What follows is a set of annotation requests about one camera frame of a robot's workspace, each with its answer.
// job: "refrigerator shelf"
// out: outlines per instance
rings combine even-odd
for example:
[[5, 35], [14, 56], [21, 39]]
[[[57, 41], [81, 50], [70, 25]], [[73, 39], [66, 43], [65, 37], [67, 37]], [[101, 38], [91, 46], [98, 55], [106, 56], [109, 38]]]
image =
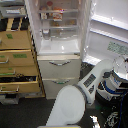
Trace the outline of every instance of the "refrigerator shelf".
[[69, 41], [78, 38], [77, 29], [70, 30], [51, 30], [51, 41], [60, 40], [60, 41]]
[[[53, 17], [48, 17], [48, 19], [41, 19], [42, 21], [46, 20], [54, 20]], [[62, 20], [77, 20], [77, 17], [63, 17]]]
[[72, 13], [78, 12], [78, 9], [63, 9], [63, 10], [39, 10], [38, 13]]
[[59, 27], [56, 27], [56, 26], [51, 26], [50, 29], [77, 29], [78, 28], [78, 25], [67, 25], [67, 26], [59, 26]]

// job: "floor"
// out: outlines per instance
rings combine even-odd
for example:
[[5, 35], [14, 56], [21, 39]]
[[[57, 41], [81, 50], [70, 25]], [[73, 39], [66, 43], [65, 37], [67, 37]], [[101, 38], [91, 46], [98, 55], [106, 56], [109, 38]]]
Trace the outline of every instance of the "floor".
[[[52, 110], [54, 100], [45, 98], [20, 99], [18, 105], [0, 104], [0, 128], [37, 128], [45, 126]], [[98, 117], [98, 122], [103, 128], [105, 118], [95, 106], [87, 106], [82, 120], [77, 124], [81, 128], [93, 128], [90, 116]]]

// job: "refrigerator drawer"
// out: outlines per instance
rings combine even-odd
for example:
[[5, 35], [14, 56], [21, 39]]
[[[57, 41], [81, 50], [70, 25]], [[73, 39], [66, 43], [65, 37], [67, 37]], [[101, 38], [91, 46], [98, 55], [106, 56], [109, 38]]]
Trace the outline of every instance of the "refrigerator drawer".
[[28, 31], [0, 32], [0, 49], [29, 49]]
[[39, 92], [38, 79], [29, 82], [0, 83], [0, 94]]
[[81, 59], [77, 57], [71, 59], [69, 57], [46, 57], [49, 60], [41, 60], [38, 57], [38, 64], [42, 79], [53, 78], [78, 78], [80, 76]]
[[76, 79], [50, 79], [50, 80], [43, 80], [44, 89], [46, 93], [47, 99], [55, 99], [58, 92], [65, 87], [66, 85], [73, 85], [77, 84], [79, 81], [78, 78]]
[[37, 76], [36, 66], [0, 68], [0, 77]]
[[31, 50], [0, 51], [0, 67], [34, 65]]
[[72, 28], [70, 30], [51, 30], [51, 39], [60, 41], [69, 41], [78, 38], [78, 29]]

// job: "door shelf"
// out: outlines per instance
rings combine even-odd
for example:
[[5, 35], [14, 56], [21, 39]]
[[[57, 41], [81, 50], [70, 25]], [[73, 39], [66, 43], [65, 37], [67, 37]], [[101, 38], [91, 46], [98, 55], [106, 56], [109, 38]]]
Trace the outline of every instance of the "door shelf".
[[106, 36], [106, 37], [110, 37], [110, 38], [128, 43], [128, 39], [117, 36], [117, 35], [114, 35], [114, 34], [111, 34], [111, 33], [108, 33], [108, 32], [104, 32], [104, 31], [101, 31], [101, 30], [93, 29], [93, 28], [90, 29], [90, 32], [97, 33], [97, 34], [100, 34], [100, 35], [103, 35], [103, 36]]
[[115, 26], [118, 28], [128, 30], [128, 24], [121, 22], [121, 21], [118, 21], [118, 20], [115, 20], [114, 18], [107, 18], [107, 17], [100, 16], [100, 15], [93, 15], [91, 17], [91, 19], [105, 23], [105, 24], [109, 24], [109, 25], [112, 25], [112, 26]]

